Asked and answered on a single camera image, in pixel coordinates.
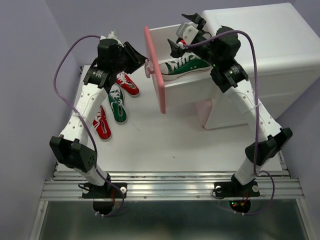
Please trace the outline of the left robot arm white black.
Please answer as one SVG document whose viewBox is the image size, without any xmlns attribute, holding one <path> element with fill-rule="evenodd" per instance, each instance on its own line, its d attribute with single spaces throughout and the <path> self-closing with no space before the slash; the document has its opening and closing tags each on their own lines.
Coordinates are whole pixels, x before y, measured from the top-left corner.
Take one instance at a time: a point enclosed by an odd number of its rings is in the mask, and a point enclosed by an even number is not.
<svg viewBox="0 0 320 240">
<path fill-rule="evenodd" d="M 76 105 L 71 105 L 72 115 L 59 136 L 52 136 L 49 146 L 57 161 L 80 173 L 87 182 L 81 185 L 82 197 L 107 198 L 119 187 L 111 183 L 111 177 L 97 164 L 97 146 L 88 146 L 93 136 L 90 128 L 100 105 L 107 98 L 117 75 L 132 74 L 144 65 L 146 57 L 129 42 L 101 37 L 97 57 L 87 70 L 81 94 Z"/>
</svg>

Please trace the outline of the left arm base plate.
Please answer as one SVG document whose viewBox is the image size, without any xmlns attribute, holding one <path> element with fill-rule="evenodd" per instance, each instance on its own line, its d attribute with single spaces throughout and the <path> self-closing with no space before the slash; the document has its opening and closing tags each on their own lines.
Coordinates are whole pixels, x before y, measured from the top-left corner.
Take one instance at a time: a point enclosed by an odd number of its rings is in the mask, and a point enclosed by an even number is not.
<svg viewBox="0 0 320 240">
<path fill-rule="evenodd" d="M 127 197 L 126 182 L 116 182 L 116 188 L 105 183 L 96 186 L 89 182 L 79 183 L 82 198 L 93 200 L 92 208 L 96 216 L 107 218 L 116 215 L 123 209 L 124 199 Z"/>
</svg>

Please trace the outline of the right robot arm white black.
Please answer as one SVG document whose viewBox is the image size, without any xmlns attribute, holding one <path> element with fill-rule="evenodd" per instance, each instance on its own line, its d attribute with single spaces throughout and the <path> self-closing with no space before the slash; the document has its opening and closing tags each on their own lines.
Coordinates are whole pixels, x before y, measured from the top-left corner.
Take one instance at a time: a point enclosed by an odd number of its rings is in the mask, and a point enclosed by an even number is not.
<svg viewBox="0 0 320 240">
<path fill-rule="evenodd" d="M 254 143 L 245 148 L 245 160 L 240 168 L 230 181 L 216 182 L 212 195 L 216 199 L 258 197 L 256 177 L 264 172 L 263 166 L 278 154 L 293 132 L 278 124 L 259 99 L 256 51 L 251 37 L 244 31 L 221 26 L 215 36 L 205 38 L 204 18 L 198 13 L 184 14 L 183 17 L 190 23 L 178 27 L 175 42 L 168 41 L 170 55 L 178 58 L 193 53 L 209 64 L 213 82 L 237 107 L 255 134 Z M 239 35 L 248 40 L 251 48 L 254 82 L 250 82 L 248 74 L 235 59 L 241 47 Z"/>
</svg>

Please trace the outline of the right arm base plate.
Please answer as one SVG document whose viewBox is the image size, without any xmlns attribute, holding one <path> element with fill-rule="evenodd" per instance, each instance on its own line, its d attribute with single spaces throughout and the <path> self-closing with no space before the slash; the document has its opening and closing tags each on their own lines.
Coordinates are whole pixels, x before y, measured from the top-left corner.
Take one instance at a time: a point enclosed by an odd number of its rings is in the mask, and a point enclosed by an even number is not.
<svg viewBox="0 0 320 240">
<path fill-rule="evenodd" d="M 256 181 L 247 185 L 236 182 L 215 182 L 211 196 L 217 200 L 229 199 L 229 207 L 234 213 L 247 215 L 251 209 L 251 198 L 260 196 Z"/>
</svg>

